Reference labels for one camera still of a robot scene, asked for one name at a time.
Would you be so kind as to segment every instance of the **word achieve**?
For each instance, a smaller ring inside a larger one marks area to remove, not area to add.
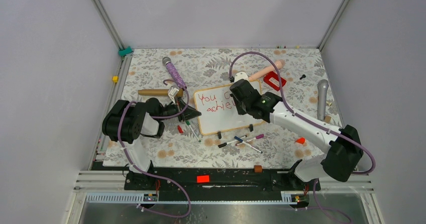
[[[224,93],[224,97],[226,100],[216,100],[216,94],[214,94],[213,96],[204,96],[204,94],[202,95],[198,95],[198,98],[201,100],[201,104],[203,106],[205,106],[207,104],[207,106],[211,106],[207,109],[207,111],[209,112],[216,112],[219,110],[227,110],[227,109],[232,109],[233,106],[235,106],[235,102],[232,99],[231,93],[229,91],[226,91]]]

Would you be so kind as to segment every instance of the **purple microphone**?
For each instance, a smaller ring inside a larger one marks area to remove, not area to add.
[[[166,66],[167,71],[169,71],[170,75],[172,75],[173,80],[177,83],[177,86],[180,88],[186,89],[186,84],[183,82],[183,79],[180,77],[176,68],[173,66],[172,60],[170,57],[163,58],[163,64]]]

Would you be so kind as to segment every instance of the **leaf pattern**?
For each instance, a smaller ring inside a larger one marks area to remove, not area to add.
[[[164,88],[163,79],[171,78],[167,69],[162,65],[161,59],[169,56],[180,76],[188,86],[190,97],[196,90],[229,84],[229,65],[233,59],[247,51],[257,51],[269,56],[272,61],[284,59],[286,64],[280,70],[280,75],[287,80],[283,90],[289,104],[302,112],[316,117],[316,102],[310,99],[317,97],[316,85],[321,79],[327,79],[321,54],[317,49],[286,49],[280,54],[274,53],[276,49],[135,49],[129,73],[126,77],[122,99],[146,101],[150,96],[139,96],[139,89]],[[251,75],[266,66],[268,62],[256,55],[246,55],[240,58],[233,70],[245,71]],[[262,92],[273,92],[279,95],[262,79]],[[168,97],[157,97],[162,104],[169,104]],[[331,124],[341,126],[338,106],[333,98],[331,89],[327,92],[326,113],[332,117]],[[165,130],[159,139],[140,137],[146,154],[155,166],[161,167],[216,167],[216,168],[253,168],[262,165],[264,168],[289,168],[300,156],[296,151],[305,153],[309,150],[311,156],[321,154],[321,151],[311,143],[300,145],[295,140],[300,138],[285,127],[268,123],[254,127],[253,132],[248,129],[239,129],[222,133],[219,140],[216,135],[201,136],[197,120],[191,120],[191,125],[199,134],[201,143],[198,142],[185,123],[177,119],[165,120]],[[180,125],[183,134],[177,130]],[[218,148],[217,145],[231,141],[234,136],[248,135],[249,138],[259,134],[265,137],[255,140],[253,145],[263,151],[259,154],[245,146],[228,145]],[[106,150],[104,165],[124,166],[128,163],[119,145],[111,144]]]

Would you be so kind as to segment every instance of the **microphone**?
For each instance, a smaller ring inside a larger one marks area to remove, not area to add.
[[[326,101],[327,101],[327,89],[329,88],[329,82],[325,79],[318,82],[318,110],[316,117],[323,121],[326,117]]]
[[[183,82],[183,79],[180,77],[179,73],[177,72],[176,68],[174,67],[172,60],[170,57],[164,57],[163,58],[163,64],[166,66],[167,71],[172,75],[173,80],[177,83],[177,86],[179,88],[185,88],[186,84]]]

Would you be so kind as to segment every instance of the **microphone head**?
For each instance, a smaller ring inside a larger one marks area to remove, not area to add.
[[[320,90],[320,89],[327,90],[329,88],[329,82],[327,80],[323,79],[323,80],[318,82],[317,87],[318,87],[318,90]]]
[[[163,64],[164,65],[166,65],[169,62],[172,62],[172,59],[170,59],[170,57],[163,57]]]

